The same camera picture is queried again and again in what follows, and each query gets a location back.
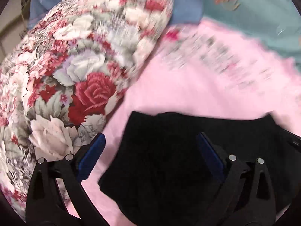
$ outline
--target teal fabric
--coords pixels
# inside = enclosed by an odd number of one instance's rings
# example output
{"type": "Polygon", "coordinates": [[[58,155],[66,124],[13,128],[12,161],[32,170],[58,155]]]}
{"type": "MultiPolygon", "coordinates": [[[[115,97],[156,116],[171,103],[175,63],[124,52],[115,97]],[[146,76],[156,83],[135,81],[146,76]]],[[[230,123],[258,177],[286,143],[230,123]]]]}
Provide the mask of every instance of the teal fabric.
{"type": "Polygon", "coordinates": [[[301,71],[301,16],[291,0],[203,0],[204,16],[257,37],[301,71]]]}

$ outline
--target metal pin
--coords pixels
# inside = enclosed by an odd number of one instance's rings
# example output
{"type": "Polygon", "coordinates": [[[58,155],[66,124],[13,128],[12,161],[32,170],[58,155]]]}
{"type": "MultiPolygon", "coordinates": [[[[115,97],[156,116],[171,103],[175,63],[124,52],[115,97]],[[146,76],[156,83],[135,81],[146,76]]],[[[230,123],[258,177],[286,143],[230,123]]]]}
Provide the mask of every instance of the metal pin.
{"type": "Polygon", "coordinates": [[[259,164],[261,164],[261,165],[262,165],[262,164],[264,163],[264,160],[263,160],[263,159],[261,159],[261,158],[258,158],[258,159],[257,159],[257,162],[258,162],[259,164]]]}
{"type": "Polygon", "coordinates": [[[71,161],[73,159],[73,155],[72,154],[66,155],[65,159],[67,161],[71,161]]]}
{"type": "Polygon", "coordinates": [[[235,155],[229,155],[229,160],[230,161],[236,161],[236,156],[235,155]]]}
{"type": "Polygon", "coordinates": [[[40,159],[38,159],[38,163],[39,163],[39,164],[42,164],[44,161],[45,161],[45,158],[40,158],[40,159]]]}

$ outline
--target floral cushion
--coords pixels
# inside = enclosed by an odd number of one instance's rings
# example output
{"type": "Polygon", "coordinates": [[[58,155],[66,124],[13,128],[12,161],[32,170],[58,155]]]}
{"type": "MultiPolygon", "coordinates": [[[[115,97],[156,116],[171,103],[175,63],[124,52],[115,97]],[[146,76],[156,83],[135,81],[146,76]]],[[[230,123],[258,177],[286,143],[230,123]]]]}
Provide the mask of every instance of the floral cushion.
{"type": "Polygon", "coordinates": [[[173,0],[63,0],[2,62],[0,187],[20,216],[36,160],[62,159],[102,131],[172,7],[173,0]]]}

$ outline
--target black garment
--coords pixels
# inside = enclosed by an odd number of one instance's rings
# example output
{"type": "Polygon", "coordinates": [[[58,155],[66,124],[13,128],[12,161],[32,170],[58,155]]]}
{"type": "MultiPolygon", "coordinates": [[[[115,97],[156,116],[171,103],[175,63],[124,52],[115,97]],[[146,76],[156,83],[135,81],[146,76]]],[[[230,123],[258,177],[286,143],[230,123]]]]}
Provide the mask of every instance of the black garment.
{"type": "Polygon", "coordinates": [[[301,154],[282,131],[270,115],[235,121],[133,112],[98,184],[136,225],[195,225],[219,188],[197,149],[196,135],[205,132],[213,144],[242,161],[264,159],[280,211],[301,180],[301,154]]]}

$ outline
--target pink sheet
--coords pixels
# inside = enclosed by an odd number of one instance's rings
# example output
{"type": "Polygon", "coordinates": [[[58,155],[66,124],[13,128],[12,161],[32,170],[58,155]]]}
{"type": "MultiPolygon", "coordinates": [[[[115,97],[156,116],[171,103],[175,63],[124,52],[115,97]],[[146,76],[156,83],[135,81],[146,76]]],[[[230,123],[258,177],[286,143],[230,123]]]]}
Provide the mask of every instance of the pink sheet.
{"type": "MultiPolygon", "coordinates": [[[[198,27],[170,28],[105,127],[106,148],[89,179],[82,182],[107,222],[133,225],[97,184],[114,158],[132,111],[245,120],[272,112],[279,123],[300,136],[301,80],[292,64],[291,59],[266,52],[256,40],[207,19],[198,27]],[[227,48],[226,55],[218,53],[222,47],[227,48]]],[[[68,211],[77,216],[71,203],[68,211]]]]}

